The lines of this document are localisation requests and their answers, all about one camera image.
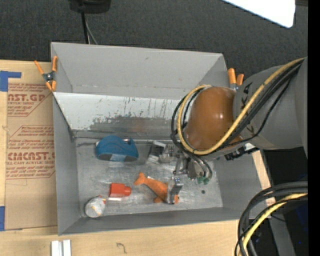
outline small object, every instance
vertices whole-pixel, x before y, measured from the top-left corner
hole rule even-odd
[[[56,91],[56,86],[57,86],[56,72],[57,72],[58,57],[57,56],[53,57],[53,60],[52,60],[52,71],[50,73],[45,73],[36,60],[34,61],[34,63],[36,65],[37,69],[39,70],[40,74],[43,76],[43,78],[45,80],[46,87],[48,87],[48,89],[51,92],[55,92]]]
[[[180,190],[183,187],[183,183],[181,182],[179,177],[173,177],[171,181],[168,183],[168,193],[166,201],[168,204],[175,204],[175,198],[178,196]]]
[[[224,157],[227,161],[230,161],[239,158],[244,154],[251,154],[257,150],[259,150],[257,147],[253,146],[250,143],[247,143],[244,146],[237,148],[234,152],[224,155]]]
[[[106,208],[106,199],[102,198],[101,195],[90,199],[85,207],[84,212],[90,218],[97,218],[101,216]]]
[[[5,207],[0,206],[0,231],[5,231]]]
[[[242,83],[244,82],[244,74],[238,74],[238,76],[236,77],[236,85],[237,86],[241,86]]]
[[[109,192],[109,199],[110,198],[123,198],[130,196],[131,194],[131,187],[125,186],[122,183],[111,183],[110,185],[110,192]]]
[[[242,85],[244,81],[244,74],[238,74],[236,77],[236,72],[234,68],[228,69],[230,88],[233,90],[238,90],[238,87]]]
[[[51,241],[51,256],[71,256],[71,240]]]
[[[115,135],[106,136],[97,142],[95,151],[100,160],[106,161],[130,162],[139,157],[133,139],[122,139]]]
[[[147,185],[157,197],[153,200],[155,203],[163,203],[167,201],[168,195],[168,184],[163,183],[159,180],[148,178],[142,172],[139,173],[139,177],[133,183],[135,186],[145,184]],[[174,196],[174,203],[177,204],[179,201],[178,195]]]
[[[150,148],[148,161],[158,163],[170,163],[174,159],[174,149],[172,145],[154,140]]]
[[[228,69],[228,76],[229,76],[230,88],[233,90],[236,90],[237,89],[237,80],[236,80],[236,72],[235,72],[234,68]]]

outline gray bin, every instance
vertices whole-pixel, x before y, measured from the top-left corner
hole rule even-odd
[[[147,161],[154,140],[171,143],[170,122],[178,102],[201,84],[228,87],[220,53],[52,43],[58,57],[53,100],[58,234],[152,228],[238,219],[261,190],[251,155],[210,160],[208,185],[181,179],[180,202],[153,203],[139,172],[166,182],[175,161]],[[134,162],[97,159],[95,145],[107,135],[131,138]],[[132,188],[122,201],[108,201],[99,218],[84,214],[92,197],[107,196],[110,183]]]

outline metal bracket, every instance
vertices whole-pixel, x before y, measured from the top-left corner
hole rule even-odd
[[[51,241],[51,256],[71,256],[71,240]]]

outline black cable bundle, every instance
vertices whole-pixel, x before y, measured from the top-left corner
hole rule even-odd
[[[283,204],[287,202],[294,202],[294,199],[289,200],[281,200],[279,199],[274,204],[268,206],[265,208],[262,212],[260,212],[257,217],[253,220],[253,222],[250,224],[250,211],[260,202],[265,201],[269,198],[273,197],[285,197],[292,194],[308,194],[308,182],[307,181],[296,181],[296,182],[289,182],[289,183],[283,183],[279,185],[272,186],[270,188],[264,189],[258,194],[256,194],[249,204],[247,205],[246,209],[243,211],[238,224],[238,242],[236,244],[234,255],[237,256],[237,249],[238,246],[240,248],[240,252],[242,256],[246,256],[247,253],[245,251],[245,247],[243,244],[243,238],[246,235],[247,231],[252,228],[252,226],[260,219],[260,217],[268,211],[271,207],[274,207],[278,204]],[[308,200],[308,196],[300,197],[298,200]],[[257,252],[255,250],[255,247],[253,245],[253,242],[249,240],[248,242],[248,248],[252,255],[257,256]]]

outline black cable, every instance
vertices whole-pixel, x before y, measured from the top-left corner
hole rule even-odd
[[[213,171],[211,170],[209,164],[201,159],[200,157],[196,156],[195,154],[187,151],[183,145],[181,143],[178,142],[176,135],[177,135],[177,130],[175,130],[175,117],[177,115],[178,109],[180,108],[182,102],[184,101],[184,99],[186,98],[186,96],[184,96],[179,103],[177,104],[177,106],[175,107],[173,114],[172,114],[172,118],[171,118],[171,134],[170,134],[170,138],[173,141],[173,143],[178,147],[178,149],[183,153],[186,153],[191,159],[193,159],[195,162],[197,162],[200,167],[202,168],[203,172],[204,172],[204,176],[206,176],[207,171],[204,169],[204,165],[205,167],[208,169],[210,176],[212,176]]]
[[[270,86],[268,86],[266,88],[266,92],[262,95],[261,99],[252,107],[251,111],[248,113],[248,115],[245,117],[245,119],[243,119],[240,124],[238,125],[238,128],[236,129],[236,131],[234,131],[230,136],[229,138],[227,138],[227,140],[220,146],[218,147],[216,150],[212,151],[211,153],[209,154],[212,154],[214,152],[217,152],[217,151],[220,151],[224,148],[228,148],[230,146],[235,146],[235,145],[238,145],[240,143],[244,143],[246,141],[249,141],[251,139],[253,139],[254,137],[256,137],[261,131],[262,131],[262,128],[265,126],[266,124],[266,121],[268,118],[265,118],[264,121],[263,121],[263,125],[261,125],[259,131],[254,135],[252,136],[251,138],[248,138],[248,139],[245,139],[245,140],[240,140],[240,141],[237,141],[237,142],[234,142],[234,143],[230,143],[232,140],[234,140],[234,138],[236,136],[238,136],[242,130],[250,123],[250,121],[253,119],[253,117],[257,114],[257,112],[262,108],[262,106],[267,102],[267,100],[270,99],[270,97],[282,86],[285,84],[285,82],[287,82],[288,80],[290,80],[293,75],[298,72],[300,66],[301,66],[301,63],[303,62],[303,60],[295,63],[294,65],[288,67],[286,70],[284,70],[281,74],[279,74],[277,77],[275,77],[273,79],[273,81],[271,81],[269,84]]]
[[[267,123],[267,120],[272,112],[272,110],[275,108],[276,104],[279,102],[280,98],[282,97],[282,95],[285,93],[285,91],[287,90],[287,88],[289,87],[290,85],[290,82],[291,82],[291,79],[292,77],[290,77],[290,80],[289,82],[287,83],[287,85],[284,87],[284,89],[280,92],[280,94],[278,95],[278,97],[275,99],[275,101],[273,102],[272,106],[269,108],[267,114],[265,115],[265,118],[264,120],[262,121],[262,124],[259,128],[259,130],[251,137],[249,138],[246,138],[246,139],[243,139],[243,140],[240,140],[240,141],[237,141],[237,142],[233,142],[233,143],[230,143],[230,144],[227,144],[227,145],[221,145],[219,148],[217,148],[216,151],[219,151],[219,150],[222,150],[222,149],[225,149],[225,148],[228,148],[228,147],[232,147],[232,146],[235,146],[235,145],[238,145],[240,143],[245,143],[245,142],[248,142],[250,140],[252,140],[253,138],[255,138],[256,136],[258,136],[260,134],[260,132],[262,131],[262,129],[264,128],[264,126],[266,125]]]
[[[278,194],[278,196],[282,196],[282,195],[285,195],[285,196],[287,196],[288,194],[286,194],[287,192],[285,192],[285,191],[280,191]],[[291,189],[290,190],[290,194],[300,194],[300,193],[308,193],[308,189],[307,188],[305,188],[305,189],[301,189],[301,188],[298,188],[298,189]],[[250,222],[250,220],[249,220],[249,215],[246,217],[246,219],[244,220],[244,226],[245,227],[247,227],[248,225],[249,225],[249,222]],[[257,255],[257,252],[256,252],[256,249],[255,249],[255,246],[254,246],[254,243],[252,242],[252,240],[250,239],[249,241],[248,241],[248,249],[249,249],[249,251],[251,252],[251,254],[253,255],[253,256],[258,256]]]
[[[256,217],[255,219],[249,224],[247,225],[247,227],[243,230],[243,232],[241,233],[240,236],[238,236],[238,241],[235,245],[235,249],[234,249],[234,255],[237,256],[237,250],[238,250],[238,247],[240,247],[240,244],[242,243],[242,239],[244,238],[244,236],[246,235],[246,233],[248,232],[249,229],[251,229],[253,227],[254,224],[256,224],[256,222],[260,219],[260,217],[266,212],[268,211],[271,207],[273,206],[276,206],[278,204],[282,204],[282,203],[287,203],[287,202],[294,202],[295,200],[305,200],[305,199],[308,199],[308,196],[302,196],[302,197],[299,197],[299,198],[294,198],[294,199],[287,199],[287,200],[282,200],[282,201],[277,201],[275,202],[274,204],[272,205],[269,205],[268,207],[266,207],[265,209],[263,209]],[[242,256],[246,256],[246,251],[242,251],[241,252]],[[252,251],[252,254],[253,255],[257,255],[257,252],[254,250]]]
[[[238,124],[236,131],[233,132],[229,136],[229,138],[226,139],[226,141],[220,146],[221,148],[229,145],[229,143],[233,141],[246,128],[246,126],[263,107],[263,105],[271,98],[271,96],[299,71],[302,62],[303,60],[297,62],[296,64],[282,72],[280,75],[278,75],[272,82],[270,82],[270,86],[265,90],[265,93],[263,94],[261,99],[252,107],[248,115]]]
[[[200,93],[200,90],[197,90],[193,95],[192,97],[190,98],[188,104],[186,105],[185,107],[185,111],[184,111],[184,115],[183,115],[183,119],[182,119],[182,125],[184,126],[185,125],[185,121],[186,121],[186,118],[187,118],[187,112],[188,112],[188,109],[189,109],[189,106],[191,104],[191,102],[194,100],[194,98]]]
[[[288,194],[295,193],[307,193],[308,192],[308,182],[307,181],[296,181],[290,183],[283,183],[275,185],[273,187],[267,188],[256,194],[249,202],[247,208],[243,211],[238,224],[238,237],[241,236],[243,232],[243,226],[249,220],[249,214],[251,209],[258,203],[273,197],[286,196]],[[241,253],[245,253],[245,249],[240,244]]]
[[[89,38],[89,33],[88,33],[87,23],[86,23],[86,16],[84,11],[81,12],[81,20],[82,20],[85,43],[88,45],[90,42],[90,38]]]

